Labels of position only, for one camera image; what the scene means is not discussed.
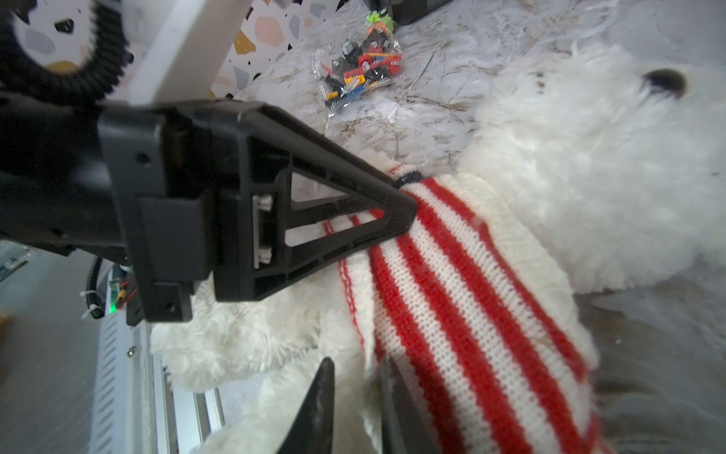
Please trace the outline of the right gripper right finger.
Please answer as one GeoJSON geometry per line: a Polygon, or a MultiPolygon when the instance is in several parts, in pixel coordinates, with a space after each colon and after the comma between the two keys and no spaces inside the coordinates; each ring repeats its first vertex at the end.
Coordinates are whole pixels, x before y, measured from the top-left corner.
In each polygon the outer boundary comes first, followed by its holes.
{"type": "Polygon", "coordinates": [[[382,445],[386,454],[439,453],[404,378],[390,357],[380,366],[382,445]]]}

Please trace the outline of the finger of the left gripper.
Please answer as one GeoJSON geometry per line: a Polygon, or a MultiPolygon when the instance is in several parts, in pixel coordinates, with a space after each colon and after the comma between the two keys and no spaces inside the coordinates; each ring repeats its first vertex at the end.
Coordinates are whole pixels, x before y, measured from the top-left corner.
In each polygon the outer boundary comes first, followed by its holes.
{"type": "Polygon", "coordinates": [[[219,189],[220,302],[258,302],[412,225],[417,202],[393,179],[280,108],[220,101],[212,116],[214,163],[234,171],[219,189]],[[297,246],[287,232],[374,210],[371,224],[297,246]]]}

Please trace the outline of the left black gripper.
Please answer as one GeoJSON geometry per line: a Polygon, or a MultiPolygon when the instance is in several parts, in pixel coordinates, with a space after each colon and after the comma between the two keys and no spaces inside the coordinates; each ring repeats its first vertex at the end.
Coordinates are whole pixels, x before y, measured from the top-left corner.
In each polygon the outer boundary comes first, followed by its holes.
{"type": "Polygon", "coordinates": [[[241,100],[145,110],[1,96],[1,236],[132,268],[131,323],[186,322],[200,281],[250,297],[241,100]]]}

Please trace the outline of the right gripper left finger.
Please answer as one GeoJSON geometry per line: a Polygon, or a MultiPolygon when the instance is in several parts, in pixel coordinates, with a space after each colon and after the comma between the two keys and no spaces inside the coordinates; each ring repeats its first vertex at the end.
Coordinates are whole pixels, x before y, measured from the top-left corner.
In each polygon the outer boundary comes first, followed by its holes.
{"type": "Polygon", "coordinates": [[[335,363],[324,358],[278,454],[330,454],[335,416],[335,363]]]}

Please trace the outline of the red white striped sweater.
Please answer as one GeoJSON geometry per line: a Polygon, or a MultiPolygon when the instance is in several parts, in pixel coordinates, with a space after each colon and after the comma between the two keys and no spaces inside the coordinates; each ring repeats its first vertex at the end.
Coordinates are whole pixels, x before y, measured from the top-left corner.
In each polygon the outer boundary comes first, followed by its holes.
{"type": "Polygon", "coordinates": [[[565,274],[480,177],[385,172],[410,230],[338,263],[368,393],[394,361],[442,453],[606,453],[599,356],[565,274]]]}

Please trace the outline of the white teddy bear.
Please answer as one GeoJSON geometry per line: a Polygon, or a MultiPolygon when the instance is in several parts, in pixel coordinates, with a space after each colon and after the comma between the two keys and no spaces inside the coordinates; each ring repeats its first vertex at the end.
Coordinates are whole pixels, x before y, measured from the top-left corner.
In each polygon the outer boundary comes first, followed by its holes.
{"type": "MultiPolygon", "coordinates": [[[[725,74],[592,45],[512,62],[449,173],[484,180],[565,274],[599,364],[606,453],[725,450],[725,74]]],[[[200,287],[189,323],[155,325],[175,389],[259,378],[200,446],[276,452],[324,358],[335,363],[333,450],[379,453],[375,390],[338,264],[262,303],[200,287]]]]}

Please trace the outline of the clear bag of small toys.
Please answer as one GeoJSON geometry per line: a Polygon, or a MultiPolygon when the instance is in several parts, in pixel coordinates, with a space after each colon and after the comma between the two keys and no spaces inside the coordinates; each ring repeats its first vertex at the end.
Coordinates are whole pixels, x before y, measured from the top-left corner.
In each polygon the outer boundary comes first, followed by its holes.
{"type": "Polygon", "coordinates": [[[395,24],[389,11],[370,12],[365,25],[365,30],[312,54],[312,74],[329,115],[392,84],[403,70],[402,48],[393,34],[395,24]]]}

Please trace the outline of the dark grey hard case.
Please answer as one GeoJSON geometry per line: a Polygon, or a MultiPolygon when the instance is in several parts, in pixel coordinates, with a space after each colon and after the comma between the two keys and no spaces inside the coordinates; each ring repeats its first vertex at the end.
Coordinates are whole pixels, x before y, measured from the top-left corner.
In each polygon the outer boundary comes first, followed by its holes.
{"type": "Polygon", "coordinates": [[[387,11],[395,24],[410,25],[451,0],[363,0],[369,11],[387,11]]]}

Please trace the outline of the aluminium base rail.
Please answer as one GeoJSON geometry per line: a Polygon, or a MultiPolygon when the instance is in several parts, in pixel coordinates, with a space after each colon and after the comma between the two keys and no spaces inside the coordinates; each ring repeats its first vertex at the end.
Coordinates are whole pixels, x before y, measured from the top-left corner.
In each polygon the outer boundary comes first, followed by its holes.
{"type": "Polygon", "coordinates": [[[90,453],[190,453],[225,417],[219,391],[172,387],[162,361],[150,351],[151,327],[127,325],[130,274],[115,265],[101,281],[106,312],[99,320],[90,453]]]}

